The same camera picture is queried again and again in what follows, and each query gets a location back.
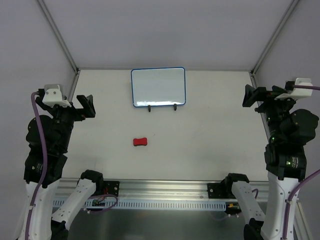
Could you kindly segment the red whiteboard eraser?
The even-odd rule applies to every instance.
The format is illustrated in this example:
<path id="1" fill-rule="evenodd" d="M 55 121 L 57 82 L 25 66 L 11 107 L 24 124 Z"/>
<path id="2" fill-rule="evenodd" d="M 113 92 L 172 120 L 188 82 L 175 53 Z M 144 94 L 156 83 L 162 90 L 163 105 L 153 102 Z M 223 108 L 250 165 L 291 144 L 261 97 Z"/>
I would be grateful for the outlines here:
<path id="1" fill-rule="evenodd" d="M 148 139 L 146 137 L 134 138 L 132 142 L 135 147 L 148 145 Z"/>

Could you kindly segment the blue framed whiteboard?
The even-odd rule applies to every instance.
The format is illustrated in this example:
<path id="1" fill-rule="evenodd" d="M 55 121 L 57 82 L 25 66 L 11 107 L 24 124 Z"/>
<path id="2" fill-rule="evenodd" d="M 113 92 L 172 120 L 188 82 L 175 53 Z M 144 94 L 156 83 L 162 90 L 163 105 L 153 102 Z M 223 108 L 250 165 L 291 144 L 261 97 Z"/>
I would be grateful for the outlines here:
<path id="1" fill-rule="evenodd" d="M 135 108 L 183 106 L 187 102 L 184 67 L 136 68 L 130 72 Z"/>

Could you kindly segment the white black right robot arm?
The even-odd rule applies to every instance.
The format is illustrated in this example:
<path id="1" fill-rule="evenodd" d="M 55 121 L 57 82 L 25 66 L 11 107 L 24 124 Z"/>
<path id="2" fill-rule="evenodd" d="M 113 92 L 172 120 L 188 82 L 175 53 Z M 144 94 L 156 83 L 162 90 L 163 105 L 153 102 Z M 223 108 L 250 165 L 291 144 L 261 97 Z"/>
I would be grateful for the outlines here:
<path id="1" fill-rule="evenodd" d="M 307 175 L 305 145 L 316 136 L 319 117 L 307 109 L 293 110 L 297 100 L 312 95 L 312 85 L 286 84 L 285 88 L 245 86 L 242 105 L 258 103 L 255 111 L 266 116 L 270 132 L 264 151 L 268 177 L 266 211 L 262 211 L 245 174 L 229 173 L 219 183 L 208 183 L 209 199 L 235 199 L 244 216 L 246 240 L 291 240 L 300 189 Z"/>

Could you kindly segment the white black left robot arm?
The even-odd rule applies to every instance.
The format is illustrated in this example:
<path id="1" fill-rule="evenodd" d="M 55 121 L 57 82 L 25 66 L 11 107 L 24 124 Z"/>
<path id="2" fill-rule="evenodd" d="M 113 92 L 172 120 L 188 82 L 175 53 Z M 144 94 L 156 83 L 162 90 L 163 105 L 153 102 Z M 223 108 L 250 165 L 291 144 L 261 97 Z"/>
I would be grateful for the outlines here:
<path id="1" fill-rule="evenodd" d="M 86 200 L 104 191 L 103 174 L 85 170 L 61 212 L 52 216 L 53 200 L 68 159 L 66 153 L 74 123 L 94 118 L 96 111 L 92 95 L 77 95 L 81 108 L 72 104 L 50 107 L 42 102 L 44 97 L 40 90 L 31 94 L 34 118 L 28 124 L 26 135 L 30 148 L 23 175 L 27 202 L 19 240 L 67 239 L 70 226 Z"/>

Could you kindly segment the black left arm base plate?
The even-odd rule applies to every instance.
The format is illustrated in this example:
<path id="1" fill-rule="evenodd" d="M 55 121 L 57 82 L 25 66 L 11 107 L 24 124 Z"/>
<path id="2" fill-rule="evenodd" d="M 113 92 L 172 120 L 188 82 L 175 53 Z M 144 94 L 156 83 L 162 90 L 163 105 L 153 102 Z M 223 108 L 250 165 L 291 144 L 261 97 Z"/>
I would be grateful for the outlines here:
<path id="1" fill-rule="evenodd" d="M 107 195 L 119 196 L 120 182 L 115 180 L 104 180 L 102 192 Z"/>

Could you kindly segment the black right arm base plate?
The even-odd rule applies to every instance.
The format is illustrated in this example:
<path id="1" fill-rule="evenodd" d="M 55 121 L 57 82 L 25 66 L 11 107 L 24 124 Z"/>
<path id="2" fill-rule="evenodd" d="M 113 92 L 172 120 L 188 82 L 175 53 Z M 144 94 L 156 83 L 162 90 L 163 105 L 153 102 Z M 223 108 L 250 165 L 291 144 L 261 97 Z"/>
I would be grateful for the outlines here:
<path id="1" fill-rule="evenodd" d="M 207 194 L 209 199 L 235 199 L 230 186 L 220 183 L 208 183 Z"/>

